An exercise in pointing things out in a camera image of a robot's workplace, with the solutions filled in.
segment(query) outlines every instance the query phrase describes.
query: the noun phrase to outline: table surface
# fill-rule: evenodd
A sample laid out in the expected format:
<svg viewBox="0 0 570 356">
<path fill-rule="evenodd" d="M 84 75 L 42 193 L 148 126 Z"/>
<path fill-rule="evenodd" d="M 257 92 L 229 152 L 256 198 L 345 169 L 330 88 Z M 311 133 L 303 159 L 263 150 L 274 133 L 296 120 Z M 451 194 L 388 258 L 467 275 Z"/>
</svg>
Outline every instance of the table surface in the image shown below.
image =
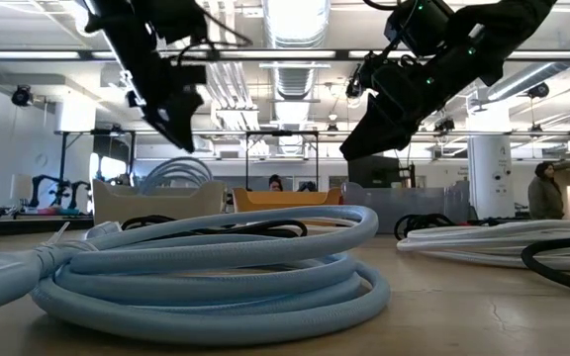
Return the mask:
<svg viewBox="0 0 570 356">
<path fill-rule="evenodd" d="M 25 249 L 47 238 L 0 237 L 0 251 Z M 570 356 L 570 290 L 529 271 L 398 253 L 390 237 L 352 252 L 389 280 L 392 301 L 374 319 L 340 333 L 253 348 L 158 345 L 66 324 L 25 297 L 0 308 L 0 356 Z"/>
</svg>

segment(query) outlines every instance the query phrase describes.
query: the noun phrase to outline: ceiling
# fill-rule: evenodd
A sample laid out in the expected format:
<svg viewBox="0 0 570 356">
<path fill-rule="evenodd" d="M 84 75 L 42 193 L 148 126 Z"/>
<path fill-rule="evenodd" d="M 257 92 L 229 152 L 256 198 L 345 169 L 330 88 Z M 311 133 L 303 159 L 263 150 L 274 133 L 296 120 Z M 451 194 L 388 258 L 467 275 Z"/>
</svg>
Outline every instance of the ceiling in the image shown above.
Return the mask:
<svg viewBox="0 0 570 356">
<path fill-rule="evenodd" d="M 490 3 L 483 0 L 450 0 L 452 8 L 467 4 Z M 381 48 L 388 44 L 383 36 L 388 13 L 371 10 L 357 0 L 332 0 L 329 27 L 324 43 L 326 48 Z M 102 36 L 84 37 L 77 31 L 77 22 L 71 11 L 72 1 L 0 1 L 0 49 L 109 49 Z M 266 47 L 264 23 L 260 0 L 237 0 L 236 30 L 253 40 L 254 47 Z M 538 31 L 521 48 L 552 49 L 569 48 L 570 43 L 570 0 L 558 1 Z M 171 47 L 171 44 L 160 44 Z M 329 114 L 337 115 L 341 130 L 352 130 L 364 115 L 365 98 L 361 105 L 349 108 L 343 95 L 343 85 L 355 67 L 355 62 L 331 62 L 331 67 L 318 70 L 315 80 L 309 121 L 319 130 L 326 128 Z M 506 80 L 532 63 L 508 62 L 504 67 Z M 244 80 L 247 83 L 253 103 L 258 109 L 259 123 L 269 124 L 274 120 L 273 88 L 268 69 L 259 68 L 257 62 L 242 64 Z M 116 63 L 98 62 L 0 62 L 0 87 L 10 86 L 16 74 L 59 74 L 77 83 L 100 98 L 100 111 L 97 120 L 117 122 L 125 128 L 146 129 L 135 110 L 127 110 L 124 94 L 114 85 L 119 82 L 120 67 Z M 545 118 L 559 118 L 570 113 L 570 69 L 546 80 L 550 95 L 535 100 L 514 98 L 509 103 L 512 128 L 527 130 L 532 122 Z M 59 93 L 45 92 L 51 100 L 58 100 Z M 205 95 L 206 105 L 199 109 L 193 122 L 195 129 L 211 130 L 211 102 Z M 457 129 L 463 129 L 467 112 L 466 99 L 462 96 L 448 103 L 447 114 L 451 115 Z M 439 118 L 433 116 L 425 120 L 431 130 Z M 552 131 L 569 131 L 570 118 L 559 121 L 550 128 Z"/>
</svg>

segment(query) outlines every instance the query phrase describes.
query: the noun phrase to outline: desk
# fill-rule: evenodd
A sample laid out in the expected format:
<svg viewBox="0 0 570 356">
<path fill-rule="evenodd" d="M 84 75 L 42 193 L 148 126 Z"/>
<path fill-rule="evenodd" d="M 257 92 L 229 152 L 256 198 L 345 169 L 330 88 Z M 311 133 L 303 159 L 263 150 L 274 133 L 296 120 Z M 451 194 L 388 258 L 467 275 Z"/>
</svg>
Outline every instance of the desk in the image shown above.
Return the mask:
<svg viewBox="0 0 570 356">
<path fill-rule="evenodd" d="M 1 237 L 0 250 L 47 238 Z M 25 297 L 0 308 L 0 356 L 570 356 L 570 290 L 528 271 L 398 253 L 390 237 L 369 241 L 353 253 L 388 278 L 392 303 L 351 330 L 245 349 L 157 345 L 65 324 Z"/>
</svg>

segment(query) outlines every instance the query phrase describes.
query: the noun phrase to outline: ceiling duct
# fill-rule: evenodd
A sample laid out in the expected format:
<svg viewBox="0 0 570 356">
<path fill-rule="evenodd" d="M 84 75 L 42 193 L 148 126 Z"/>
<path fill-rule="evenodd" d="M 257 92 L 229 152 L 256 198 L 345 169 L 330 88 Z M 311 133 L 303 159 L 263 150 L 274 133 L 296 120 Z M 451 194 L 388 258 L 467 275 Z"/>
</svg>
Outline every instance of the ceiling duct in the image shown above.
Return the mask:
<svg viewBox="0 0 570 356">
<path fill-rule="evenodd" d="M 262 0 L 265 34 L 272 48 L 322 47 L 329 24 L 330 0 Z M 305 122 L 309 116 L 316 69 L 312 62 L 297 63 L 297 67 L 277 65 L 273 71 L 276 120 L 282 124 Z M 300 151 L 290 145 L 283 153 Z"/>
<path fill-rule="evenodd" d="M 570 49 L 570 42 L 562 49 Z M 517 95 L 570 68 L 570 62 L 532 64 L 490 88 L 491 101 L 504 100 Z"/>
</svg>

